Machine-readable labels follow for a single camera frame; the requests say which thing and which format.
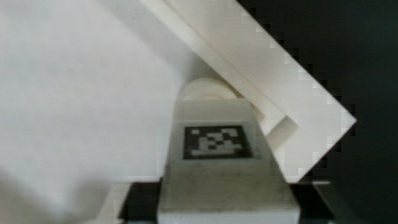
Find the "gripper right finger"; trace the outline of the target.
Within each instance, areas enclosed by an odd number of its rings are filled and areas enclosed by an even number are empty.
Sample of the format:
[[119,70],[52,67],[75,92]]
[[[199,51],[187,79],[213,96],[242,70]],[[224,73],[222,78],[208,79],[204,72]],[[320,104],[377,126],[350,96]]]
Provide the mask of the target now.
[[355,214],[327,181],[290,185],[300,205],[298,224],[355,224]]

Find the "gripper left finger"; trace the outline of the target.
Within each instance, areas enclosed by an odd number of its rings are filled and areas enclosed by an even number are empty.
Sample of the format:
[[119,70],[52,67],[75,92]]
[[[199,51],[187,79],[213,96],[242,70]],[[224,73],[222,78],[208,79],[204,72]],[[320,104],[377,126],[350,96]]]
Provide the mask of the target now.
[[160,182],[117,183],[105,198],[94,224],[158,224]]

